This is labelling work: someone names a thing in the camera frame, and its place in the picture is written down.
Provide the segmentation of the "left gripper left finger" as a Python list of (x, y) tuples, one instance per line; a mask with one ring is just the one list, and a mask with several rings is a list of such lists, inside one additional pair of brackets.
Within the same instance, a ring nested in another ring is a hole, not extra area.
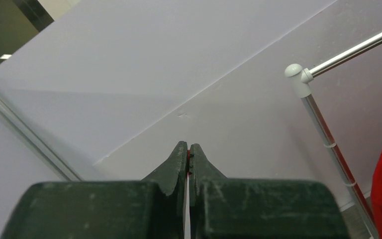
[(182, 239), (188, 146), (142, 180), (42, 182), (22, 195), (3, 239)]

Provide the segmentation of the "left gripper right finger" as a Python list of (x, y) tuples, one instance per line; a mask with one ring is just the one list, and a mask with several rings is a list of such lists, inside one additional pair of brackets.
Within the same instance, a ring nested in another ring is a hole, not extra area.
[(189, 151), (193, 239), (347, 239), (329, 189), (307, 180), (227, 178), (202, 148)]

